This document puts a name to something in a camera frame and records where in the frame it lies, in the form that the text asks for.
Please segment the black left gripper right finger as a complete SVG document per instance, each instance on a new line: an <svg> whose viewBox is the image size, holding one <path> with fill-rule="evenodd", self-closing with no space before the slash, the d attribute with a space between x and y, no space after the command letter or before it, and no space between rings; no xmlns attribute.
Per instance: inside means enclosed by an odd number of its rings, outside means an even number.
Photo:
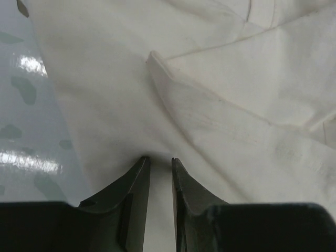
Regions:
<svg viewBox="0 0 336 252"><path fill-rule="evenodd" d="M335 251L335 221L314 203L228 204L172 159L177 251Z"/></svg>

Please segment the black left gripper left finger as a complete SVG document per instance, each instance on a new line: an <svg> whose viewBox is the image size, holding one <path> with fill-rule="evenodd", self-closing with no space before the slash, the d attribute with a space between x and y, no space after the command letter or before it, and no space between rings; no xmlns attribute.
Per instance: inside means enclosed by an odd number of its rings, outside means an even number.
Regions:
<svg viewBox="0 0 336 252"><path fill-rule="evenodd" d="M74 207L65 202L1 203L1 251L142 251L151 161Z"/></svg>

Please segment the cream white t-shirt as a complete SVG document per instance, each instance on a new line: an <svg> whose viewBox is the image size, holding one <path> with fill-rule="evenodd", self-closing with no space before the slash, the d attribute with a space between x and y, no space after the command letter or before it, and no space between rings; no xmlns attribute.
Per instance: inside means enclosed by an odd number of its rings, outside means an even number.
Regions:
<svg viewBox="0 0 336 252"><path fill-rule="evenodd" d="M145 251L175 251L171 159L230 203L335 214L335 1L28 1L96 189L152 159Z"/></svg>

